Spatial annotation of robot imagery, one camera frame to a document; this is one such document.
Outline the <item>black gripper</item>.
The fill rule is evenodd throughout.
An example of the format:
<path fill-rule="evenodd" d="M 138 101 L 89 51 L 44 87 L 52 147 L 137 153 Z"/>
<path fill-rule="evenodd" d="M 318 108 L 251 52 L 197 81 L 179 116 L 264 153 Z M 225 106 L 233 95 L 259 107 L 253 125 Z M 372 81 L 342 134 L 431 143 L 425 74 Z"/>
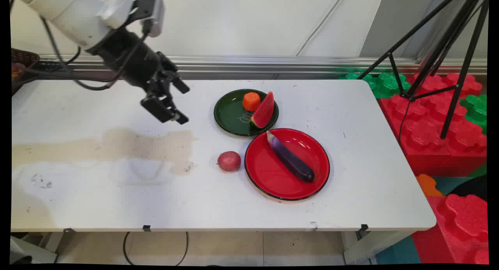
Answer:
<path fill-rule="evenodd" d="M 105 66 L 115 72 L 111 78 L 98 79 L 98 82 L 112 83 L 123 78 L 130 85 L 146 91 L 141 106 L 161 123 L 175 121 L 185 124 L 189 122 L 189 118 L 174 104 L 170 85 L 182 94 L 188 93 L 190 88 L 180 78 L 173 62 L 163 53 L 154 52 L 145 44 L 151 30 L 150 27 L 144 27 L 142 37 L 126 28 L 112 30 L 96 46 L 89 48 L 91 55 L 98 55 Z M 148 92 L 149 82 L 154 83 L 156 80 L 160 82 L 157 87 L 159 92 Z"/>

